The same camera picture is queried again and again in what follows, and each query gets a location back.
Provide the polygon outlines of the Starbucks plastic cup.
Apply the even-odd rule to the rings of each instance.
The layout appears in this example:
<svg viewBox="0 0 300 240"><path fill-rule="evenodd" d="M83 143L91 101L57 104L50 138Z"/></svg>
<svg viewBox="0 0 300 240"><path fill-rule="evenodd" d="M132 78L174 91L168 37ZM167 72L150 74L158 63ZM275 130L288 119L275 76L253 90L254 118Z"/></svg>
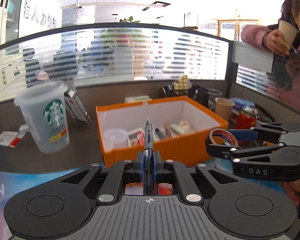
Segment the Starbucks plastic cup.
<svg viewBox="0 0 300 240"><path fill-rule="evenodd" d="M20 92L14 104L21 109L30 133L43 154L57 153L69 144L63 81L47 81Z"/></svg>

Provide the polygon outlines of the person in pink sweater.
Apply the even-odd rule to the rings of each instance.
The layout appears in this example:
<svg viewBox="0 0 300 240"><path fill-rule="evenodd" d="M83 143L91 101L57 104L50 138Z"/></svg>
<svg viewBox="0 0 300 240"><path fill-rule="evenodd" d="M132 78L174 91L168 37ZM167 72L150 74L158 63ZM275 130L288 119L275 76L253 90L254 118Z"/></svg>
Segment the person in pink sweater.
<svg viewBox="0 0 300 240"><path fill-rule="evenodd" d="M246 25L241 32L243 42L276 55L287 57L292 49L300 54L300 0L285 0L278 24Z"/></svg>

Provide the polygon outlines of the black grey marker pen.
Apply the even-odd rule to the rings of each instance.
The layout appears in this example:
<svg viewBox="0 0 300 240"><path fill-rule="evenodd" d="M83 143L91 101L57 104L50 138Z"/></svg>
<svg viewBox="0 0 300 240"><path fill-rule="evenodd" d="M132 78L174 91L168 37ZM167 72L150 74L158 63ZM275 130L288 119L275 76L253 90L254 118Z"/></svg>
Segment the black grey marker pen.
<svg viewBox="0 0 300 240"><path fill-rule="evenodd" d="M151 120L145 124L145 142L144 142L144 175L143 175L143 194L153 195L153 127Z"/></svg>

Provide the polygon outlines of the red white small card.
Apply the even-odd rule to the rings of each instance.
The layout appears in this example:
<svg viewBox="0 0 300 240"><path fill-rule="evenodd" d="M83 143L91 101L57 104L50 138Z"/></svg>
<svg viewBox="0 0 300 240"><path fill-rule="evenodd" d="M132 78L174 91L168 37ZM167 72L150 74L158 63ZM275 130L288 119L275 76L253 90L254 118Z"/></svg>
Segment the red white small card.
<svg viewBox="0 0 300 240"><path fill-rule="evenodd" d="M18 132L3 131L0 134L0 145L15 148L30 129L27 124L21 125Z"/></svg>

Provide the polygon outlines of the brown adhesive tape roll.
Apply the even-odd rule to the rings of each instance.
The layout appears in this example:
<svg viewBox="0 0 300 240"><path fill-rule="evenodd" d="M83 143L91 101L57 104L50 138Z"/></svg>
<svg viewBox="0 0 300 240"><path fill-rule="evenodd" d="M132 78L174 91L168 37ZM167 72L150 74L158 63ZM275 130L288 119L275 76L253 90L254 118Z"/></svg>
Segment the brown adhesive tape roll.
<svg viewBox="0 0 300 240"><path fill-rule="evenodd" d="M223 139L223 141L227 142L227 145L238 146L238 140L236 139L236 137L228 130L223 128L213 128L210 130L208 136L205 139L206 146L210 144L217 145L217 141L215 140L216 138Z"/></svg>

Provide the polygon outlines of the red KitKat bar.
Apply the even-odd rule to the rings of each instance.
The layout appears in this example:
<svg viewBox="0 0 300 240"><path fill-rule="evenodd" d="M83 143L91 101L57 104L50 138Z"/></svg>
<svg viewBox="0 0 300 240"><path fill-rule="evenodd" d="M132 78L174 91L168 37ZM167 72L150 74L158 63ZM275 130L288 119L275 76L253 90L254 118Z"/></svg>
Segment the red KitKat bar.
<svg viewBox="0 0 300 240"><path fill-rule="evenodd" d="M136 142L138 145L144 145L145 137L144 137L143 132L139 131L136 133Z"/></svg>

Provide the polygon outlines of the blue cap marker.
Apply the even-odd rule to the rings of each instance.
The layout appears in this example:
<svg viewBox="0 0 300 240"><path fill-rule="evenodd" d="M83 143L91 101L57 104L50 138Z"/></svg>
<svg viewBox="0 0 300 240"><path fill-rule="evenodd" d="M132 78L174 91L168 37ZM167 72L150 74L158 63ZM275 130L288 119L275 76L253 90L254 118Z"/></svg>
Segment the blue cap marker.
<svg viewBox="0 0 300 240"><path fill-rule="evenodd" d="M160 140L164 140L166 138L166 136L164 135L164 133L162 133L162 131L158 128L155 129L155 133L158 136L158 138Z"/></svg>

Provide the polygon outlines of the green white box stack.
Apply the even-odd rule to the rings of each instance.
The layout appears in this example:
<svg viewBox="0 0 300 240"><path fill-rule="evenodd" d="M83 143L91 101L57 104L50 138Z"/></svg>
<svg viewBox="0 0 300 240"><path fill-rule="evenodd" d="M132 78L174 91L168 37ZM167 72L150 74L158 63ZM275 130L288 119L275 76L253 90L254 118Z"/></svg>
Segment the green white box stack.
<svg viewBox="0 0 300 240"><path fill-rule="evenodd" d="M150 98L148 95L125 97L125 103L144 102L150 100L152 100L152 98Z"/></svg>

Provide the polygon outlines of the red herbal tea can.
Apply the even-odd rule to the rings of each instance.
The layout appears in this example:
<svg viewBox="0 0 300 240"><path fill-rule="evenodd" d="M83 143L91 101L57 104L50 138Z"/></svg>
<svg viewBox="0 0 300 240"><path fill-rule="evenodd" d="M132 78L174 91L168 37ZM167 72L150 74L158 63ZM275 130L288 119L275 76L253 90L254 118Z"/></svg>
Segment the red herbal tea can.
<svg viewBox="0 0 300 240"><path fill-rule="evenodd" d="M250 129L256 126L258 111L250 106L242 106L236 120L235 129Z"/></svg>

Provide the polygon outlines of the clear heart-shaped container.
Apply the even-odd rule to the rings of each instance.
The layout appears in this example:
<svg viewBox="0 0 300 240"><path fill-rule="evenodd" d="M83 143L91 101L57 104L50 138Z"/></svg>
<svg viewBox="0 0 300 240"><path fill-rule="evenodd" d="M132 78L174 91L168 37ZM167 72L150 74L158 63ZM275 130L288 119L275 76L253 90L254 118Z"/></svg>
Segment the clear heart-shaped container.
<svg viewBox="0 0 300 240"><path fill-rule="evenodd" d="M103 133L104 149L106 152L118 148L129 146L129 137L125 129L115 128L104 131Z"/></svg>

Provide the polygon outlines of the orange cardboard box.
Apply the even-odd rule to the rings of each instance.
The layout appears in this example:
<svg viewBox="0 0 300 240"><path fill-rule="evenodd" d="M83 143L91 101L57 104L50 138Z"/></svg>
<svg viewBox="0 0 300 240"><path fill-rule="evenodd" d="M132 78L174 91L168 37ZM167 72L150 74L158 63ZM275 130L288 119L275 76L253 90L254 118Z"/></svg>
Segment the orange cardboard box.
<svg viewBox="0 0 300 240"><path fill-rule="evenodd" d="M134 132L144 129L146 121L150 120L154 129L158 128L165 133L165 125L186 121L194 129L191 133L176 138L157 139L154 150L160 152L162 160L173 159L192 167L210 160L205 146L210 130L227 129L229 126L226 120L186 96L97 106L96 120L100 150L107 168L118 161L133 160L143 150L142 145L123 145L119 148L106 146L104 133L111 129Z"/></svg>

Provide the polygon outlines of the glass desk partition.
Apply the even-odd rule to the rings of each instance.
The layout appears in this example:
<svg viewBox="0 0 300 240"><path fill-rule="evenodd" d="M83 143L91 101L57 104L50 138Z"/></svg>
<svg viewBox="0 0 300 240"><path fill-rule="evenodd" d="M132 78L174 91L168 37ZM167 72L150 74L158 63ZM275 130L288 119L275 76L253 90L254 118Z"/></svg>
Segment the glass desk partition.
<svg viewBox="0 0 300 240"><path fill-rule="evenodd" d="M286 60L253 48L228 30L219 36L142 23L97 23L15 37L0 45L0 102L37 85L39 73L78 87L133 81L235 82L300 113L300 56Z"/></svg>

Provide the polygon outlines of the beige paper cup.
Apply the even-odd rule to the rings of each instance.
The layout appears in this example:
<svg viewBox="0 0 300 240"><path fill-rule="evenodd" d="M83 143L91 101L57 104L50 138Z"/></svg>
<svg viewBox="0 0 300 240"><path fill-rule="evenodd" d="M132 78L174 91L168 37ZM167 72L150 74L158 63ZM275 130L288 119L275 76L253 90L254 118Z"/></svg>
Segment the beige paper cup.
<svg viewBox="0 0 300 240"><path fill-rule="evenodd" d="M215 113L224 120L228 120L234 105L235 103L230 99L221 97L215 98Z"/></svg>

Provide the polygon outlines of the stack of books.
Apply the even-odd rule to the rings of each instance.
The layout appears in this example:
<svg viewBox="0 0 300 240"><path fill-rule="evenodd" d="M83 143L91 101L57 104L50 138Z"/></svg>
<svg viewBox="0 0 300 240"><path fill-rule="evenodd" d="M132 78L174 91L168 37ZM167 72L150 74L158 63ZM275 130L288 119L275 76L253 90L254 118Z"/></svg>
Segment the stack of books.
<svg viewBox="0 0 300 240"><path fill-rule="evenodd" d="M229 120L235 123L241 112L249 113L250 116L257 118L257 123L274 122L275 118L263 107L254 102L242 98L230 98L234 102L232 113Z"/></svg>

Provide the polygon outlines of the white cream bottle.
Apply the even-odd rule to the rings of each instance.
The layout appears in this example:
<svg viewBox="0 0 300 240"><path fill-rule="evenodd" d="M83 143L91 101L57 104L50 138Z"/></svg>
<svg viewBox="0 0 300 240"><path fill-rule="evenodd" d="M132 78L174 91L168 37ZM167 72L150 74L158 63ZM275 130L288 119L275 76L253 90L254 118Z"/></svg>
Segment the white cream bottle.
<svg viewBox="0 0 300 240"><path fill-rule="evenodd" d="M187 134L194 133L196 131L193 125L186 120L181 120L179 122L179 127L182 128Z"/></svg>

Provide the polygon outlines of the boxed item leaning behind cup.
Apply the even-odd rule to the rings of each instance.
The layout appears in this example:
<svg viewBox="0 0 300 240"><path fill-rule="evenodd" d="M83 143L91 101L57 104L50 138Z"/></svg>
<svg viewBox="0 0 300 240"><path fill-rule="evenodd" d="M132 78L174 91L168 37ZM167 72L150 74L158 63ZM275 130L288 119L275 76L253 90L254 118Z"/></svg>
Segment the boxed item leaning behind cup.
<svg viewBox="0 0 300 240"><path fill-rule="evenodd" d="M95 121L90 117L81 100L77 95L75 87L68 85L64 93L65 107L74 122L78 125L93 127Z"/></svg>

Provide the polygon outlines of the black mesh desk organizer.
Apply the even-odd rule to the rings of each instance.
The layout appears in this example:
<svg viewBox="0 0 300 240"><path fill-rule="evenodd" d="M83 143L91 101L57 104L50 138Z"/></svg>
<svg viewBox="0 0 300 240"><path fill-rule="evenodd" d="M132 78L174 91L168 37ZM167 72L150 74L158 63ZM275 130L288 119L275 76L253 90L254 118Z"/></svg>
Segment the black mesh desk organizer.
<svg viewBox="0 0 300 240"><path fill-rule="evenodd" d="M159 98L176 96L187 96L206 108L214 109L215 98L221 97L222 92L213 88L205 88L197 84L192 85L191 88L185 90L175 90L172 85L160 87L159 89Z"/></svg>

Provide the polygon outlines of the yellow pill blister pack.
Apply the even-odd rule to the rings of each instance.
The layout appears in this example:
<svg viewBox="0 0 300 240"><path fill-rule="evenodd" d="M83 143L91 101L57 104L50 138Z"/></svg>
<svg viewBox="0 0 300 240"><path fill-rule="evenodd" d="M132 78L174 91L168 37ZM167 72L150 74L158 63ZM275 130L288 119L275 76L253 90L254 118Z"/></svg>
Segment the yellow pill blister pack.
<svg viewBox="0 0 300 240"><path fill-rule="evenodd" d="M192 87L187 75L183 75L172 83L174 90L188 90Z"/></svg>

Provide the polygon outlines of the paper cup held by person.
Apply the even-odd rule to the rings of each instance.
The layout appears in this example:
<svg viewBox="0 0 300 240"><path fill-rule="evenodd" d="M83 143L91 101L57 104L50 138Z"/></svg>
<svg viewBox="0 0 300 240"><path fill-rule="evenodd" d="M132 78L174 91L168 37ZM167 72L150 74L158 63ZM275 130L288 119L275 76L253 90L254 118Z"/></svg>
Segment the paper cup held by person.
<svg viewBox="0 0 300 240"><path fill-rule="evenodd" d="M289 46L289 48L291 48L293 46L295 37L298 33L298 30L296 29L296 27L294 27L293 25L291 25L290 23L288 23L286 21L279 20L278 29L279 29L279 31L281 31L283 33L285 40L287 42L287 45Z"/></svg>

